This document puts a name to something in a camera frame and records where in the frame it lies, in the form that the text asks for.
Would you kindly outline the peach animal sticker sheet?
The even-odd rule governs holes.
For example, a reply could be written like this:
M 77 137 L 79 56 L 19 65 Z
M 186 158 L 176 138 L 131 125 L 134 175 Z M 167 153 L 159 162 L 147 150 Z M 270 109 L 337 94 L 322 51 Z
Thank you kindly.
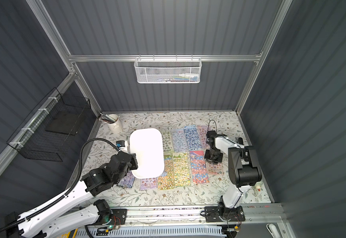
M 223 165 L 222 163 L 214 164 L 206 162 L 207 173 L 209 175 L 222 175 L 223 174 Z

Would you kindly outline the purple sticker sheet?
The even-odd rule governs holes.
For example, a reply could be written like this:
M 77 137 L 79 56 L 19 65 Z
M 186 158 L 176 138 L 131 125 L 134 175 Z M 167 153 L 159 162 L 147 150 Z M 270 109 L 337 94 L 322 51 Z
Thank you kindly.
M 123 177 L 120 182 L 117 184 L 121 188 L 132 188 L 135 181 L 135 176 L 132 171 L 129 171 L 125 177 Z

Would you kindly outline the pink blue fox sticker sheet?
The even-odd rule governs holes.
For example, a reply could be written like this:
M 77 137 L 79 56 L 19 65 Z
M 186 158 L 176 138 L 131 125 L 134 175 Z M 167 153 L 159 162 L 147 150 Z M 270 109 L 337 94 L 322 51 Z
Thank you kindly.
M 209 183 L 204 151 L 190 151 L 190 167 L 194 184 Z

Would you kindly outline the pink 3D sticker sheet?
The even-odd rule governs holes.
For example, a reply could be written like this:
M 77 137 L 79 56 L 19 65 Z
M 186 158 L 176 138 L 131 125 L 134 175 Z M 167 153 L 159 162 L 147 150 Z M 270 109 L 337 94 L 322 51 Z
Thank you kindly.
M 202 149 L 209 149 L 209 145 L 207 143 L 207 135 L 206 135 L 208 132 L 208 127 L 207 126 L 197 126 L 197 132 L 199 135 Z
M 158 186 L 158 178 L 145 178 L 140 180 L 140 189 L 155 189 Z

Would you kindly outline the light blue sticker sheet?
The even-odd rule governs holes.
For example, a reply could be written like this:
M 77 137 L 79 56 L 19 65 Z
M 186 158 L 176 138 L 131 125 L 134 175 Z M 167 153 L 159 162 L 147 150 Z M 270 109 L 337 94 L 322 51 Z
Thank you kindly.
M 171 131 L 172 143 L 176 153 L 187 152 L 188 146 L 184 129 L 175 129 Z

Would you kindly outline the white plastic storage tray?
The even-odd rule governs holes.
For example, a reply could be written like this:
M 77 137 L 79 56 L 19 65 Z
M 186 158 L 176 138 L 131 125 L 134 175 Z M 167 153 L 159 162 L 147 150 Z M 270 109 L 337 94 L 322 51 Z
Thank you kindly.
M 138 168 L 132 171 L 137 179 L 159 177 L 164 171 L 163 140 L 154 128 L 134 131 L 130 136 L 130 153 L 136 155 Z

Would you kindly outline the green mushroom sticker sheet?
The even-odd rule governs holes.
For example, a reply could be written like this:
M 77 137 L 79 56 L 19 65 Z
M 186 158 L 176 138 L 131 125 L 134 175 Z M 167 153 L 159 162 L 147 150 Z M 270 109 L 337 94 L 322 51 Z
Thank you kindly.
M 173 154 L 175 187 L 189 186 L 191 184 L 190 165 L 186 153 Z

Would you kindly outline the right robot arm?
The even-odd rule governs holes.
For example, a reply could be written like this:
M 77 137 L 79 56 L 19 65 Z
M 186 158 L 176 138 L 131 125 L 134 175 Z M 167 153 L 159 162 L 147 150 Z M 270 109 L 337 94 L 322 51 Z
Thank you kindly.
M 225 134 L 216 131 L 206 133 L 209 149 L 205 151 L 205 160 L 210 164 L 220 164 L 223 156 L 228 158 L 230 185 L 218 203 L 220 212 L 236 209 L 242 196 L 257 182 L 262 180 L 262 170 L 257 152 L 253 146 L 244 144 L 239 137 L 232 141 Z

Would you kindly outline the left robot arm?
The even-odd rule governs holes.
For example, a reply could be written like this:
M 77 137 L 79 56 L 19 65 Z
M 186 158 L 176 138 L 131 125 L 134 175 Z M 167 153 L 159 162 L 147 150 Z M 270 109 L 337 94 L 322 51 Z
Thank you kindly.
M 99 199 L 94 204 L 73 213 L 70 209 L 93 199 L 118 184 L 131 170 L 138 168 L 135 154 L 119 151 L 109 163 L 91 170 L 69 189 L 42 205 L 11 218 L 5 229 L 8 238 L 55 238 L 98 221 L 111 221 L 111 209 Z

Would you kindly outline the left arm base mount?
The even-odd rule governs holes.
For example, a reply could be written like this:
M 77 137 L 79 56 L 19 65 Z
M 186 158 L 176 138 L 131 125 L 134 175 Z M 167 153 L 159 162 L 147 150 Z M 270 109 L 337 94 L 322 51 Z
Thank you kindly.
M 95 225 L 124 225 L 127 218 L 127 209 L 112 209 L 111 211 L 99 212 L 99 219 Z

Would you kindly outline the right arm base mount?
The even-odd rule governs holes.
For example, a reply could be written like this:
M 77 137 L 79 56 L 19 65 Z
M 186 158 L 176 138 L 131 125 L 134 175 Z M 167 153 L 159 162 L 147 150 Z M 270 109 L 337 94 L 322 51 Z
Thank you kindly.
M 237 222 L 245 221 L 243 208 L 238 206 L 236 208 L 227 208 L 222 203 L 217 206 L 206 206 L 200 212 L 200 215 L 205 218 L 207 223 L 216 222 Z

